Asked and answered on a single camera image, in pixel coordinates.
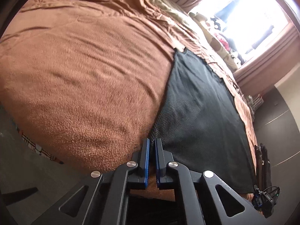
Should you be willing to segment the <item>beige pillow bedding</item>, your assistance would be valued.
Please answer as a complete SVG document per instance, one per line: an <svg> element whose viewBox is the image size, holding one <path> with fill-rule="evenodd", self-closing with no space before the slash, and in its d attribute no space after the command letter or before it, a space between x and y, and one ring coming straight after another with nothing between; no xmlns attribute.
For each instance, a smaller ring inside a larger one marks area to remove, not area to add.
<svg viewBox="0 0 300 225"><path fill-rule="evenodd" d="M206 38L200 26L183 9L170 0L149 0L153 5L166 12L174 20L195 34L197 40L206 42Z"/></svg>

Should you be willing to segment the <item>black sleeveless top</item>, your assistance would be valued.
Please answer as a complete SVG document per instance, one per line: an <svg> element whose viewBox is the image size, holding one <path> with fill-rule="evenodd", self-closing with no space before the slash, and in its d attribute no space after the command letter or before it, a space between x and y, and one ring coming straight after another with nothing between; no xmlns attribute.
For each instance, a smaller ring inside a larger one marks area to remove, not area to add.
<svg viewBox="0 0 300 225"><path fill-rule="evenodd" d="M176 51L163 107L149 134L189 170L210 170L238 194L253 191L245 124L223 79L188 49Z"/></svg>

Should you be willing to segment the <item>white rack on cabinet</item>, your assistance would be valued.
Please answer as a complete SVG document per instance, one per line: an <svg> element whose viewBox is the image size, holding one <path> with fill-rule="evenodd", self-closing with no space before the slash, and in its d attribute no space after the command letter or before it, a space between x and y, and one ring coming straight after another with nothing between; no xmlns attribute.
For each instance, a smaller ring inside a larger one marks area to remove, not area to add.
<svg viewBox="0 0 300 225"><path fill-rule="evenodd" d="M260 94L256 96L250 96L248 95L246 97L247 105L250 108L250 110L255 113L256 110L264 103L264 100Z"/></svg>

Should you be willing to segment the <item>bear print window cushion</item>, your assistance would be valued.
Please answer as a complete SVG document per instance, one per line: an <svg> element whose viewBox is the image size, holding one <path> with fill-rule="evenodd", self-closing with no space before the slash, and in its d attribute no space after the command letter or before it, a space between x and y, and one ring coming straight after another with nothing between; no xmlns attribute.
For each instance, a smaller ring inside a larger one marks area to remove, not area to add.
<svg viewBox="0 0 300 225"><path fill-rule="evenodd" d="M224 46L220 43L220 41L216 38L216 34L220 34L221 32L216 29L216 24L210 18L206 18L205 16L199 13L189 13L190 17L200 26L202 29L206 40L209 45L213 48L213 50L224 60L227 67L229 67L230 71L235 72L238 69L238 65L235 62L236 53L231 48L230 51L227 51Z"/></svg>

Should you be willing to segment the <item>brown bed blanket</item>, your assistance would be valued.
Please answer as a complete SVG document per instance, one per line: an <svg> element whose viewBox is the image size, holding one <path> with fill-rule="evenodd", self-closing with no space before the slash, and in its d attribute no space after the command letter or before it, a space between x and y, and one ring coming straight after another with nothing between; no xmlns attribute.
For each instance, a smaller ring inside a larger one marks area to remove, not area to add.
<svg viewBox="0 0 300 225"><path fill-rule="evenodd" d="M1 103L42 155L109 172L149 138L185 49L224 80L255 170L250 110L229 67L149 0L28 0L1 38Z"/></svg>

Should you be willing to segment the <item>right pink curtain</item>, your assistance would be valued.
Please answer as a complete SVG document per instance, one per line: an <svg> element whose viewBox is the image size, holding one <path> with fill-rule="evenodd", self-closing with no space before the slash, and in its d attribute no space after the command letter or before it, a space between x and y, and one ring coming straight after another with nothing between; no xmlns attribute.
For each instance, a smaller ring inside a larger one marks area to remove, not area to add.
<svg viewBox="0 0 300 225"><path fill-rule="evenodd" d="M256 96L268 91L298 63L299 31L290 23L270 48L235 71L234 78L245 96Z"/></svg>

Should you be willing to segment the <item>red cloth on sill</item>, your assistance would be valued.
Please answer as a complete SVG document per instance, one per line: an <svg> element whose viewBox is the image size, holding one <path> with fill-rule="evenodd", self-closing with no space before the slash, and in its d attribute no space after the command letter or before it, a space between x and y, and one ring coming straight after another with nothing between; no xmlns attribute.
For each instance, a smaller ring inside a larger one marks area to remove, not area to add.
<svg viewBox="0 0 300 225"><path fill-rule="evenodd" d="M224 48L227 50L227 51L230 51L230 46L229 46L229 43L227 41L227 39L225 39L222 35L220 34L216 34L216 38L220 41L220 43L224 46Z"/></svg>

